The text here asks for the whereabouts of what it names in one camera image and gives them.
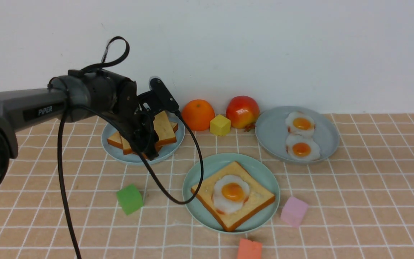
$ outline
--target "toast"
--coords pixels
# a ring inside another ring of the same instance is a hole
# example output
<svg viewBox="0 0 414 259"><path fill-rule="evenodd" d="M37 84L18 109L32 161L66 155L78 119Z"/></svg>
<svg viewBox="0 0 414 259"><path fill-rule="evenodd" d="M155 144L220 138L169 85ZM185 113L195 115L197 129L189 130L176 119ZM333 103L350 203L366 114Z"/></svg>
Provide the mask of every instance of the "toast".
<svg viewBox="0 0 414 259"><path fill-rule="evenodd" d="M248 195L248 199L246 199L242 208L230 214L219 212L214 207L212 201L213 187L215 183L225 175L239 176L250 187L250 194ZM198 184L195 184L191 187L191 193L195 192L197 185ZM259 182L253 179L237 161L231 162L209 178L204 179L196 197L227 232L235 231L238 226L242 225L260 210L272 204L276 199L276 196L273 193L268 191Z"/></svg>
<svg viewBox="0 0 414 259"><path fill-rule="evenodd" d="M169 121L169 123L170 123L170 126L171 126L171 129L172 129L172 131L173 131L173 133L174 133L174 135L175 135L175 132L177 132L177 130L178 130L178 123L176 123L176 122L172 122L172 121ZM132 151L132 148L130 147L130 144L128 143L128 141L127 140L125 140L122 136L120 136L120 140L121 140L121 149L122 149L122 153L124 154L124 155L128 155L128 154L133 154L133 151ZM160 144L160 140L158 141L158 142L156 142L156 145L155 145L155 147L156 147L156 151L160 151L161 149L162 149L162 147L164 146L164 145L161 145Z"/></svg>
<svg viewBox="0 0 414 259"><path fill-rule="evenodd" d="M113 135L107 138L106 141L111 146L117 147L118 149L122 149L122 140L120 138L119 131L116 131Z"/></svg>
<svg viewBox="0 0 414 259"><path fill-rule="evenodd" d="M169 117L164 110L154 116L153 124L154 130L159 136L159 141L156 143L156 146L165 146L177 142L177 137L175 136Z"/></svg>

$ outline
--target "fried egg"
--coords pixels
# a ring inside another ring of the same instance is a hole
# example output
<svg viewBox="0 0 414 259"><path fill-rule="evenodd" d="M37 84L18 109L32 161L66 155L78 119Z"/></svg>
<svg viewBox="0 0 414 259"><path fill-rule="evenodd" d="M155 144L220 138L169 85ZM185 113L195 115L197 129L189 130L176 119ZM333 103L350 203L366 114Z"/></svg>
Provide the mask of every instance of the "fried egg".
<svg viewBox="0 0 414 259"><path fill-rule="evenodd" d="M286 150L290 157L298 161L314 161L320 158L320 146L312 138L289 134L285 140Z"/></svg>
<svg viewBox="0 0 414 259"><path fill-rule="evenodd" d="M240 210L248 200L250 187L236 175L225 175L213 187L213 206L220 214L230 214Z"/></svg>
<svg viewBox="0 0 414 259"><path fill-rule="evenodd" d="M289 113L285 119L285 124L289 133L298 134L306 138L312 137L316 127L314 119L302 112Z"/></svg>

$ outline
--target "toy orange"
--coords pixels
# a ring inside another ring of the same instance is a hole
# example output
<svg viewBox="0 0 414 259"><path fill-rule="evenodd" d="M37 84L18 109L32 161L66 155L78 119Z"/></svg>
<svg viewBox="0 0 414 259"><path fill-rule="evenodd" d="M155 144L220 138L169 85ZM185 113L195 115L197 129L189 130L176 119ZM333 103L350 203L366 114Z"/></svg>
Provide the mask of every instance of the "toy orange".
<svg viewBox="0 0 414 259"><path fill-rule="evenodd" d="M215 110L205 100L192 100L183 108L181 116L193 131L206 131L215 118Z"/></svg>

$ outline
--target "red apple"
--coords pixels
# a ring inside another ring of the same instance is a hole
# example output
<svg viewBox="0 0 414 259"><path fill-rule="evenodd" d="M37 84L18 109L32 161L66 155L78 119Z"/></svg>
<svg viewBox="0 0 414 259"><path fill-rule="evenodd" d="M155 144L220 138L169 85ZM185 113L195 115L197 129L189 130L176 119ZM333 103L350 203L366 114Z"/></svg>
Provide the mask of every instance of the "red apple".
<svg viewBox="0 0 414 259"><path fill-rule="evenodd" d="M248 96L234 97L226 109L226 117L234 128L245 128L246 131L255 127L260 116L257 102Z"/></svg>

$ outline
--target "light blue plate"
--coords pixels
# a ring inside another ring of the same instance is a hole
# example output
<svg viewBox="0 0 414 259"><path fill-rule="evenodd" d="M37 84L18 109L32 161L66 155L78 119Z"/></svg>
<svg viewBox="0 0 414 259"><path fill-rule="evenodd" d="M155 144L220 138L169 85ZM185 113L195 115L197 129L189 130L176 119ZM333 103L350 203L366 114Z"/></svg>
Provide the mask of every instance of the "light blue plate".
<svg viewBox="0 0 414 259"><path fill-rule="evenodd" d="M300 111L311 116L316 123L312 138L321 148L321 157L315 161L297 161L286 152L285 140L289 135L285 119L290 113ZM281 106L265 111L255 123L255 135L260 145L279 160L295 164L314 164L329 158L340 144L340 134L326 117L313 110L297 106Z"/></svg>
<svg viewBox="0 0 414 259"><path fill-rule="evenodd" d="M195 198L186 204L186 208L200 224L220 233L243 234L260 228L274 216L279 206L281 192L276 178L264 164L246 155L236 153L216 154L203 159L203 161L204 179L207 179L233 161L239 162L256 181L276 196L276 200L236 228L234 232L226 232L204 205ZM187 200L192 196L191 187L199 182L200 175L201 164L198 162L189 170L184 179L183 200Z"/></svg>
<svg viewBox="0 0 414 259"><path fill-rule="evenodd" d="M159 151L159 156L156 157L154 160L149 161L148 164L156 164L163 160L166 160L169 158L174 152L179 148L181 145L181 142L184 139L185 134L185 127L183 123L180 121L178 117L171 113L167 113L169 120L172 122L178 123L178 131L175 133L175 136L177 137L177 142L174 144L163 146L162 149ZM106 141L107 138L109 138L111 135L113 135L116 132L116 129L111 126L110 124L107 124L105 128L103 129L102 133L102 146L105 149L105 151L112 156L114 159L125 163L125 164L132 164L132 165L143 165L143 162L141 161L140 157L138 157L136 154L128 154L124 155L122 154L122 149L118 149L117 147L111 146Z"/></svg>

